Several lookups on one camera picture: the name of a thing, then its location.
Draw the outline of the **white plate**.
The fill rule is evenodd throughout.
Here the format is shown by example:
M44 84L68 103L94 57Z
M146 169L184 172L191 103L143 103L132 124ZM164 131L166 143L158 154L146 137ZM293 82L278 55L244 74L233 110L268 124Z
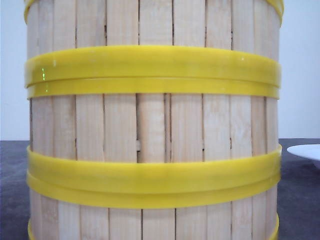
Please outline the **white plate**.
M310 159L317 169L320 168L320 145L319 144L294 145L294 146L288 147L287 151L295 156Z

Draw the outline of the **bamboo steamer basket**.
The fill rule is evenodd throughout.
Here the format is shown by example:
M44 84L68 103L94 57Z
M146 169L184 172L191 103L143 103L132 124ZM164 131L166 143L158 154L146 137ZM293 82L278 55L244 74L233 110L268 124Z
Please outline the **bamboo steamer basket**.
M27 0L27 56L105 45L236 50L279 58L281 0Z
M169 209L87 206L51 198L58 188L27 175L35 240L275 240L277 189L213 205Z
M279 152L265 152L264 112L254 127L249 96L48 96L32 106L28 184L47 194L253 195L280 179Z

